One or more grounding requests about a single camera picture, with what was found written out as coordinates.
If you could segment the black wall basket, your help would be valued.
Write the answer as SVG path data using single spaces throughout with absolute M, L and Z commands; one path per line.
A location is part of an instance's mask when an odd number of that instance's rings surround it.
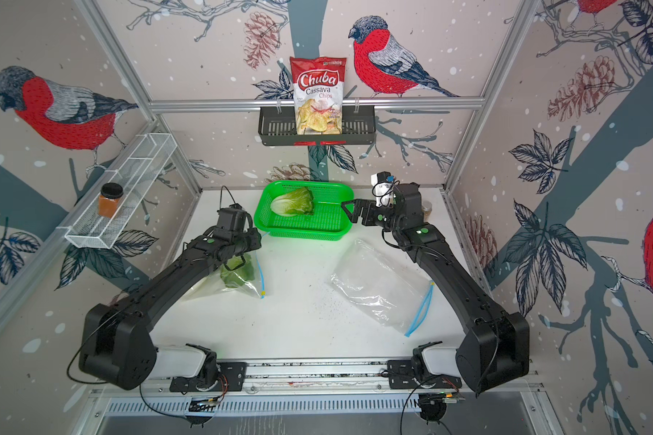
M 346 106 L 340 134 L 297 134 L 293 106 L 262 107 L 259 113 L 259 137 L 265 146 L 370 145 L 375 142 L 375 109 L 361 105 Z

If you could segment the small clear spice bottle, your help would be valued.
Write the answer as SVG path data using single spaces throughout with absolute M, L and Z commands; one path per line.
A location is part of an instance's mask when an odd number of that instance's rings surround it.
M 428 221 L 433 211 L 433 204 L 428 200 L 422 201 L 422 212 L 424 214 L 424 221 Z

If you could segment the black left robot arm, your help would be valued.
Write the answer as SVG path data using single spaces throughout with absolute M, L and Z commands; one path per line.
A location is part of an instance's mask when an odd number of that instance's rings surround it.
M 112 306 L 98 304 L 87 313 L 79 370 L 126 391 L 141 385 L 157 362 L 150 331 L 166 311 L 230 259 L 260 248 L 257 228 L 235 232 L 229 240 L 222 239 L 217 228 L 196 237 L 137 294 Z

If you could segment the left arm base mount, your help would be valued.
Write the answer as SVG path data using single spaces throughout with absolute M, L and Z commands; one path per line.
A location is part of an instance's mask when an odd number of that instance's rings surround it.
M 192 376 L 172 377 L 172 393 L 237 393 L 242 390 L 249 367 L 246 362 L 221 362 L 212 349 L 186 344 L 186 350 L 191 349 L 195 356 L 202 357 L 200 369 Z

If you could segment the clear zipper bag blue zip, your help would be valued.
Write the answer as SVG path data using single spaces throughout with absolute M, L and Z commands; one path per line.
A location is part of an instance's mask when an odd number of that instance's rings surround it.
M 254 252 L 234 257 L 228 264 L 204 277 L 181 298 L 182 301 L 212 297 L 221 293 L 239 292 L 248 297 L 263 299 L 266 296 L 263 272 Z

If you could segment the orange spice jar black lid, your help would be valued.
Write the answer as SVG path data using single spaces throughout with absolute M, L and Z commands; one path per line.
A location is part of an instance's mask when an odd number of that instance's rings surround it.
M 103 184 L 98 198 L 98 215 L 107 219 L 112 219 L 119 208 L 122 198 L 122 185 L 115 182 Z

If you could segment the red cassava chips bag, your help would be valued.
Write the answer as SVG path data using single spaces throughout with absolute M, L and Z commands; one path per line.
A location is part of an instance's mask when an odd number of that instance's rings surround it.
M 290 58 L 297 135 L 336 135 L 343 129 L 346 58 Z

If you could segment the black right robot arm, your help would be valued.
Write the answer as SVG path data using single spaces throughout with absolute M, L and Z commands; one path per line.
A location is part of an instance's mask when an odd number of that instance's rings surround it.
M 341 204 L 352 223 L 379 226 L 434 281 L 465 333 L 455 362 L 477 394 L 521 378 L 530 369 L 530 326 L 508 313 L 477 283 L 453 254 L 443 234 L 424 221 L 419 205 L 379 207 L 373 199 Z

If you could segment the green plastic basket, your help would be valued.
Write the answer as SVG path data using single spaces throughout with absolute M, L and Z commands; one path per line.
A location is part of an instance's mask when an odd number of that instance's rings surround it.
M 271 211 L 273 199 L 302 187 L 308 188 L 314 196 L 315 209 L 311 216 L 281 217 Z M 254 224 L 272 237 L 337 241 L 351 230 L 352 224 L 341 204 L 352 199 L 355 199 L 352 188 L 340 183 L 275 181 L 261 194 Z

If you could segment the aluminium rail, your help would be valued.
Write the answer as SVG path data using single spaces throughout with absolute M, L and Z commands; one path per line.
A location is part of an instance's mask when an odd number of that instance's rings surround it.
M 143 381 L 168 382 L 176 376 L 192 376 L 200 369 L 202 357 L 186 347 L 157 349 L 157 362 L 150 376 Z M 328 358 L 328 359 L 218 359 L 221 362 L 246 362 L 249 367 L 243 388 L 237 393 L 274 393 L 291 390 L 305 392 L 386 390 L 388 379 L 379 373 L 388 360 L 410 357 Z

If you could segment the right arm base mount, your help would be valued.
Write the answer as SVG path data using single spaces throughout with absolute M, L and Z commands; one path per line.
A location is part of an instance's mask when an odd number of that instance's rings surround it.
M 388 379 L 392 390 L 413 390 L 420 386 L 457 391 L 463 386 L 463 380 L 455 357 L 455 348 L 431 342 L 413 349 L 409 359 L 388 360 L 379 376 Z

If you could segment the chinese cabbage front dark leaves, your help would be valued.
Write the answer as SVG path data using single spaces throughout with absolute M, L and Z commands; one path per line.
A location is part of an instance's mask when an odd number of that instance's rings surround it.
M 257 278 L 257 270 L 250 254 L 232 257 L 221 266 L 219 275 L 226 288 L 236 289 L 243 286 L 252 286 Z

